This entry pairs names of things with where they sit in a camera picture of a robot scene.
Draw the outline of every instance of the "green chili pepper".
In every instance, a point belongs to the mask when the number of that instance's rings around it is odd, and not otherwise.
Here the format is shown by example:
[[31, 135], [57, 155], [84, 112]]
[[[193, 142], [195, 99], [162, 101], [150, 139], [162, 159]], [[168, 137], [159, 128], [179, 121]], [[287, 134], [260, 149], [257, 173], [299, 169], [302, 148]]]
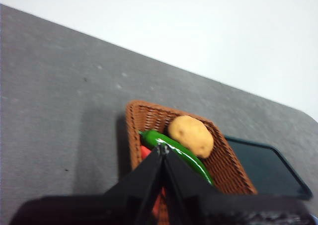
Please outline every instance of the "green chili pepper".
[[190, 150], [185, 148], [179, 142], [176, 142], [173, 139], [154, 130], [148, 130], [139, 133], [142, 135], [145, 146], [147, 146], [149, 149], [152, 150], [158, 145], [158, 143], [167, 144], [195, 172], [200, 174], [209, 184], [213, 185], [213, 179], [204, 164]]

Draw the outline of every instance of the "gray tabletop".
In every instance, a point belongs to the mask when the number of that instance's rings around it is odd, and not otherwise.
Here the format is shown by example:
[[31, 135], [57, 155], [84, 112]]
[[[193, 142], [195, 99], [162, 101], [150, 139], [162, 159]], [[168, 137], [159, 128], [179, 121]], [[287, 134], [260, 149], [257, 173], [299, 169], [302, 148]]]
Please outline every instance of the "gray tabletop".
[[28, 199], [102, 193], [129, 172], [132, 99], [275, 146], [318, 214], [318, 123], [305, 113], [3, 5], [1, 34], [1, 224]]

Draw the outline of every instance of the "brown wicker basket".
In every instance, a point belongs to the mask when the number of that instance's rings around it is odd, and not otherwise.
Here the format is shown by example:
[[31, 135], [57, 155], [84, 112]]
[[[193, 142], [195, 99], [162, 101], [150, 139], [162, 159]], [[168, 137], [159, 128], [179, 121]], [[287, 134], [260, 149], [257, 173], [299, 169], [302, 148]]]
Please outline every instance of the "brown wicker basket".
[[[133, 100], [126, 107], [126, 121], [129, 138], [132, 169], [142, 161], [140, 136], [138, 130], [154, 129], [163, 132], [164, 128], [177, 116], [189, 115], [203, 122], [214, 138], [214, 149], [211, 155], [202, 160], [211, 174], [215, 186], [227, 194], [256, 194], [257, 191], [248, 178], [242, 165], [229, 146], [219, 128], [203, 117], [187, 112], [164, 107], [158, 104]], [[169, 224], [168, 213], [164, 200], [159, 207], [160, 225]]]

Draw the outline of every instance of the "white wall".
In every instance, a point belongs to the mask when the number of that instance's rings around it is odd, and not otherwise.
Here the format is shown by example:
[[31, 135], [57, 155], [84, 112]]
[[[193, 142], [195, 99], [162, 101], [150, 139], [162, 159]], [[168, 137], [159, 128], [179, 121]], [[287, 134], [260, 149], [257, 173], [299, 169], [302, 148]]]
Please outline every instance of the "white wall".
[[1, 0], [318, 121], [318, 0]]

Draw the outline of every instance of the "potato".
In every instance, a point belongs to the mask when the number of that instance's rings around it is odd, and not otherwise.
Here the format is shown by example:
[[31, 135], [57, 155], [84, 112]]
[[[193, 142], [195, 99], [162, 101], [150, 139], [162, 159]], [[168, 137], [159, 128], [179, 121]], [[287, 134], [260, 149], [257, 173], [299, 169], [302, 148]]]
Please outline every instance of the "potato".
[[209, 157], [214, 139], [204, 124], [190, 116], [176, 117], [168, 126], [172, 139], [191, 150], [197, 157]]

